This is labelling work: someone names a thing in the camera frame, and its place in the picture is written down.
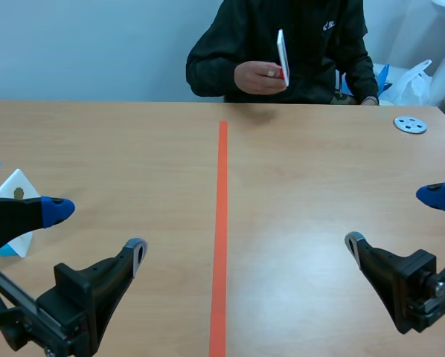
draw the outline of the wrist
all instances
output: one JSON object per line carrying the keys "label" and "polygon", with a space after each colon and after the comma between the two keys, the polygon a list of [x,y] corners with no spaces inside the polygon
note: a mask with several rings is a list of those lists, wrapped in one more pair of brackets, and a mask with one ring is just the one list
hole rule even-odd
{"label": "wrist", "polygon": [[362,106],[378,106],[380,104],[380,101],[377,97],[369,95],[362,100],[361,104]]}

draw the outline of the hand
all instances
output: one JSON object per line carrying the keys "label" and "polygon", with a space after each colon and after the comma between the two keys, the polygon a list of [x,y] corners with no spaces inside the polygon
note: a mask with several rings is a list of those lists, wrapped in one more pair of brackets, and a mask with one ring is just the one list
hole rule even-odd
{"label": "hand", "polygon": [[378,103],[375,100],[371,99],[371,98],[366,98],[366,99],[364,99],[362,101],[361,105],[362,106],[377,106]]}
{"label": "hand", "polygon": [[248,94],[276,94],[286,86],[280,73],[282,67],[270,62],[244,62],[234,71],[236,86]]}

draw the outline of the metal screw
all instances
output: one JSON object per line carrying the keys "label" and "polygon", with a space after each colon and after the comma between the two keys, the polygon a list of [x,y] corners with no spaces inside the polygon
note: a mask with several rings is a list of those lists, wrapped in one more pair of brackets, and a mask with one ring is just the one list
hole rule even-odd
{"label": "metal screw", "polygon": [[56,354],[54,352],[52,352],[49,347],[46,347],[44,349],[44,352],[47,357],[56,357]]}
{"label": "metal screw", "polygon": [[436,284],[436,288],[434,290],[434,293],[437,298],[440,298],[441,296],[445,295],[445,283],[440,281]]}

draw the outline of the logo on hoodie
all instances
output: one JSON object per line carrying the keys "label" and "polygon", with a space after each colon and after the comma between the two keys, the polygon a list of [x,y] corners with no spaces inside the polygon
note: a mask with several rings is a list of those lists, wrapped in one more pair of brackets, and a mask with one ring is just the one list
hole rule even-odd
{"label": "logo on hoodie", "polygon": [[335,25],[336,25],[336,22],[334,22],[334,21],[327,21],[327,23],[324,26],[324,31],[331,29]]}

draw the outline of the person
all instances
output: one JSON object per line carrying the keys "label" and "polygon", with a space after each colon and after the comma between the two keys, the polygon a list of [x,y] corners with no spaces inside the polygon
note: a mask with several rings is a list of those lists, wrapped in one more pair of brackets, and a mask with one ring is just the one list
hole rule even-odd
{"label": "person", "polygon": [[[279,75],[279,29],[288,88]],[[377,105],[367,32],[363,0],[224,0],[189,53],[186,79],[196,95],[232,103],[328,104],[337,68],[358,103]]]}

